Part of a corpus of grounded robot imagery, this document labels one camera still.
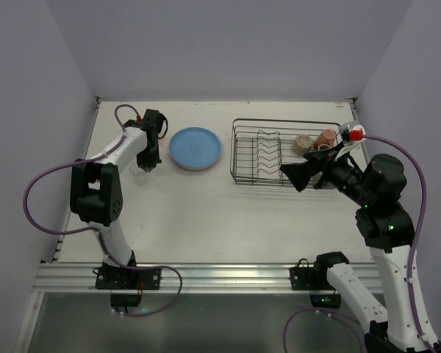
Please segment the clear glass tumbler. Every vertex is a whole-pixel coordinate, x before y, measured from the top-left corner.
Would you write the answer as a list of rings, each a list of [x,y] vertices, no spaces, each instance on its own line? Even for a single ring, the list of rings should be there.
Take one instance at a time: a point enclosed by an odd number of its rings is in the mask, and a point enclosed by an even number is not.
[[[129,172],[132,175],[134,182],[139,186],[147,185],[153,177],[150,172],[144,171],[137,164],[131,165],[129,167]]]

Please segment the purple plate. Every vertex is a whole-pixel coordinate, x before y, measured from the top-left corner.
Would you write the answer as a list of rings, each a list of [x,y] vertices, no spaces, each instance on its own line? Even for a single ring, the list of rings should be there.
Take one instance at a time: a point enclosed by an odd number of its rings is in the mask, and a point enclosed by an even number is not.
[[[202,172],[202,171],[209,170],[211,167],[215,166],[217,163],[214,162],[209,165],[203,165],[201,167],[192,167],[192,166],[188,166],[188,165],[183,165],[181,163],[175,163],[175,164],[178,168],[182,169],[183,171]]]

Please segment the speckled ceramic cup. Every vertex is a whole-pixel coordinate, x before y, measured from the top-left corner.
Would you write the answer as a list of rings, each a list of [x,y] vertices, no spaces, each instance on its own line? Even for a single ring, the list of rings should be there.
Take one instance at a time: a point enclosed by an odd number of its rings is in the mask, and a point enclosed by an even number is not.
[[[309,135],[298,135],[295,139],[294,149],[298,154],[305,154],[312,150],[314,140]]]

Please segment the pink mug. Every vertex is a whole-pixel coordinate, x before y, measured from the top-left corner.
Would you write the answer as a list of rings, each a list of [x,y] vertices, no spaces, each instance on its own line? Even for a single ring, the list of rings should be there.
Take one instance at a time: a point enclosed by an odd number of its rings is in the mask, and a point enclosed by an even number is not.
[[[336,132],[332,129],[323,130],[315,139],[314,146],[318,150],[320,146],[327,145],[333,148],[336,139]]]

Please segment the blue plate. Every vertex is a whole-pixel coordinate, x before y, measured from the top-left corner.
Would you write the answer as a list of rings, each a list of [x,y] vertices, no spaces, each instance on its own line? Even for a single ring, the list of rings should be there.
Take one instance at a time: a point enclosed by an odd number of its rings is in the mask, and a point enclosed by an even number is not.
[[[221,156],[222,147],[214,132],[192,126],[181,129],[173,135],[168,151],[175,163],[201,167],[217,162]]]

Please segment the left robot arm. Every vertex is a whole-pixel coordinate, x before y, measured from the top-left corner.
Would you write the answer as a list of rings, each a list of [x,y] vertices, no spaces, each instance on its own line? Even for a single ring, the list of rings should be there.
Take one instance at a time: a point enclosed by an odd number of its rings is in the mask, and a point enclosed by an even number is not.
[[[119,221],[121,172],[133,161],[146,173],[156,168],[161,163],[159,139],[167,130],[167,118],[158,110],[147,109],[124,123],[121,134],[98,154],[72,166],[71,212],[95,233],[109,266],[132,268],[135,261]]]

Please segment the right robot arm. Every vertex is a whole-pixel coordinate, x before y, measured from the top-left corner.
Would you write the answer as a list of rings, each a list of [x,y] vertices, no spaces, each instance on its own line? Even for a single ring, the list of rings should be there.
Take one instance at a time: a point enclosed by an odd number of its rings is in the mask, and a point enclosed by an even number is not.
[[[364,331],[367,352],[441,352],[417,275],[415,228],[399,202],[407,184],[404,165],[377,154],[362,170],[344,148],[339,144],[307,153],[304,162],[283,164],[280,170],[297,191],[320,175],[316,189],[331,185],[359,205],[356,226],[375,261],[385,304],[362,284],[341,252],[317,256],[315,276],[345,300]]]

